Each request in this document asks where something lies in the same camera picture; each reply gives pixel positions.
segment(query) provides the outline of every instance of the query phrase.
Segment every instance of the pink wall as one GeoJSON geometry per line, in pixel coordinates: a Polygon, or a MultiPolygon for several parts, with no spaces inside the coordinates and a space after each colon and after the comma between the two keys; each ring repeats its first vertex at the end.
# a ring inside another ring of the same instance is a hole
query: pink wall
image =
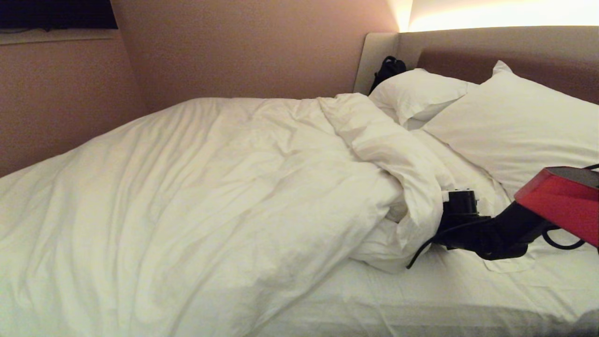
{"type": "Polygon", "coordinates": [[[397,31],[387,0],[113,0],[151,111],[195,97],[350,92],[368,32],[397,31]]]}
{"type": "Polygon", "coordinates": [[[115,35],[0,46],[0,176],[147,113],[115,35]]]}

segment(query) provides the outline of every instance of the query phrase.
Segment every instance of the white duvet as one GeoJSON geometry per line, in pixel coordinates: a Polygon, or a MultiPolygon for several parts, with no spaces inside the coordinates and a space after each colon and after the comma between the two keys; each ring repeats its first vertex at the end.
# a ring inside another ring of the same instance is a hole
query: white duvet
{"type": "Polygon", "coordinates": [[[0,335],[244,336],[369,234],[405,262],[445,179],[359,94],[179,104],[0,179],[0,335]]]}

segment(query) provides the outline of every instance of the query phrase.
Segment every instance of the warm light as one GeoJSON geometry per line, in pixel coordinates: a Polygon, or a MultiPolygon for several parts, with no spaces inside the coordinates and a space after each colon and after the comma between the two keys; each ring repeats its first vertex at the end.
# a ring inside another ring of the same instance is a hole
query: warm light
{"type": "Polygon", "coordinates": [[[387,0],[389,8],[397,21],[400,33],[408,31],[410,27],[410,12],[412,11],[412,0],[387,0]]]}
{"type": "Polygon", "coordinates": [[[412,10],[409,31],[509,26],[599,25],[599,0],[520,0],[482,5],[481,2],[474,6],[444,10],[439,13],[422,13],[421,16],[412,10]]]}

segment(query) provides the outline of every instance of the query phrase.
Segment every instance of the white pillow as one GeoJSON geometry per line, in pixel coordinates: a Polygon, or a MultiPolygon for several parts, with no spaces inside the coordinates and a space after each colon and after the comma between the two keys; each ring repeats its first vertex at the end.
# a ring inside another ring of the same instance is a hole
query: white pillow
{"type": "Polygon", "coordinates": [[[408,119],[429,121],[476,84],[414,69],[379,84],[370,99],[400,125],[408,119]]]}
{"type": "Polygon", "coordinates": [[[599,106],[498,69],[425,131],[498,180],[513,200],[543,167],[599,162],[599,106]]]}

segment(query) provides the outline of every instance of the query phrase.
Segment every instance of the black bag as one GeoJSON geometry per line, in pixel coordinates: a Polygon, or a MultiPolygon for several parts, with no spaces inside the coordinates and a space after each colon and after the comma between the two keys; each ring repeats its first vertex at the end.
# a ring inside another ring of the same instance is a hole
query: black bag
{"type": "Polygon", "coordinates": [[[374,73],[374,83],[372,88],[370,88],[370,92],[372,93],[374,88],[376,88],[382,81],[397,74],[401,74],[404,71],[406,71],[406,64],[404,61],[398,60],[393,56],[387,56],[380,66],[379,72],[374,73]]]}

